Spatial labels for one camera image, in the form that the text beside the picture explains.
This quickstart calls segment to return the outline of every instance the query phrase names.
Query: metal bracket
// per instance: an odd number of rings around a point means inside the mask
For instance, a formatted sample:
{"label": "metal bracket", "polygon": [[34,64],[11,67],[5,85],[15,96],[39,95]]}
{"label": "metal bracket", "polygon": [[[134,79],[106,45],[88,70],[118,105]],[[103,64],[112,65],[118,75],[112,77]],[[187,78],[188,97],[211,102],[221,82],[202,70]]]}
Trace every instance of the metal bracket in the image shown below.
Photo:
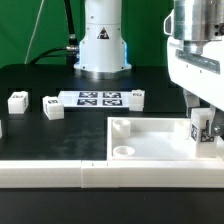
{"label": "metal bracket", "polygon": [[209,126],[213,136],[221,136],[224,139],[224,112],[215,111],[213,121]]}
{"label": "metal bracket", "polygon": [[200,99],[193,93],[189,92],[186,89],[183,89],[183,94],[184,94],[184,100],[186,103],[187,111],[186,115],[188,118],[191,117],[191,110],[192,108],[199,108],[200,107]]}

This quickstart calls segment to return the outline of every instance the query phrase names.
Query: green wall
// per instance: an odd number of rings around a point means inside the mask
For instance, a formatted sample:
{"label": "green wall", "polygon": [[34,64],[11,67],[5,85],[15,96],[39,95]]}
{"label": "green wall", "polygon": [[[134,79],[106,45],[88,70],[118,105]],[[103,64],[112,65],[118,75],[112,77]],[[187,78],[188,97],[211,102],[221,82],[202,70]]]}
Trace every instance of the green wall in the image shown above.
{"label": "green wall", "polygon": [[[0,67],[24,63],[41,0],[1,0]],[[84,36],[84,0],[71,0],[76,34]],[[132,65],[166,65],[163,21],[172,0],[123,0],[122,33]],[[68,31],[63,0],[46,0],[29,61],[40,53],[65,46]],[[65,63],[64,59],[43,59],[40,63]]]}

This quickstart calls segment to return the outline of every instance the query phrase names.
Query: black tabletop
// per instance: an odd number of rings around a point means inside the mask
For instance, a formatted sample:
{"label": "black tabletop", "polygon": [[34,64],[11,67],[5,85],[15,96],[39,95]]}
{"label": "black tabletop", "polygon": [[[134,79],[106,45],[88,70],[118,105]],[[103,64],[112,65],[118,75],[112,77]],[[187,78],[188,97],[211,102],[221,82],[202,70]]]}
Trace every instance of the black tabletop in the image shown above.
{"label": "black tabletop", "polygon": [[[42,98],[61,90],[145,90],[144,112],[127,109],[65,110],[63,120],[49,121]],[[10,65],[0,70],[0,118],[6,134],[0,141],[2,160],[105,160],[107,117],[184,117],[181,88],[169,79],[167,68],[136,67],[115,80],[77,77],[62,65]],[[29,93],[24,115],[9,115],[7,99],[14,91]]]}
{"label": "black tabletop", "polygon": [[[146,91],[144,112],[74,110],[49,121],[43,96],[60,90]],[[7,99],[28,91],[30,106],[9,116]],[[137,67],[130,77],[94,81],[75,77],[55,65],[10,65],[0,70],[0,119],[6,131],[0,159],[106,159],[109,116],[185,117],[181,88],[170,82],[167,68]],[[0,189],[0,224],[222,224],[223,189]]]}

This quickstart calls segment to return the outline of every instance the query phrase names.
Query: white cube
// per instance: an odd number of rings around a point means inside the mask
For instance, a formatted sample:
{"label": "white cube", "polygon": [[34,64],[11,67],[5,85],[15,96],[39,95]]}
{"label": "white cube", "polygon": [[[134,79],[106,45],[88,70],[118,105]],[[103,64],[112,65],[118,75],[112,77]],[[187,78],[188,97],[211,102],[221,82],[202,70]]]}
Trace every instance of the white cube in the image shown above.
{"label": "white cube", "polygon": [[143,111],[145,91],[142,90],[132,90],[129,99],[129,110],[130,111]]}
{"label": "white cube", "polygon": [[1,120],[0,120],[0,138],[2,137],[2,123],[1,123]]}
{"label": "white cube", "polygon": [[58,97],[46,96],[43,98],[43,111],[49,120],[64,118],[64,105]]}
{"label": "white cube", "polygon": [[192,109],[190,143],[196,149],[197,157],[216,157],[217,137],[206,130],[206,123],[212,112],[209,108]]}
{"label": "white cube", "polygon": [[29,105],[28,93],[14,92],[8,99],[9,114],[24,114]]}

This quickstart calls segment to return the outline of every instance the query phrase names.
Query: white panel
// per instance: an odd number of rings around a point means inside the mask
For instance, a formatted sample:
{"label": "white panel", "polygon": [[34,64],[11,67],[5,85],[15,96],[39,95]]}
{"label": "white panel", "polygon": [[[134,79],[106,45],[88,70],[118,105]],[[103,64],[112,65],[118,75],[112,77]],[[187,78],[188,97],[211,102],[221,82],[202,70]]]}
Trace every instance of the white panel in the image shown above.
{"label": "white panel", "polygon": [[112,163],[119,168],[119,187],[224,187],[223,162]]}
{"label": "white panel", "polygon": [[118,187],[119,169],[107,161],[82,162],[82,187]]}
{"label": "white panel", "polygon": [[179,60],[176,50],[183,48],[183,41],[169,37],[168,68],[171,80],[199,98],[224,111],[224,41],[211,41],[203,48],[203,57],[220,62],[220,74],[207,71]]}
{"label": "white panel", "polygon": [[1,161],[0,188],[81,187],[81,161]]}

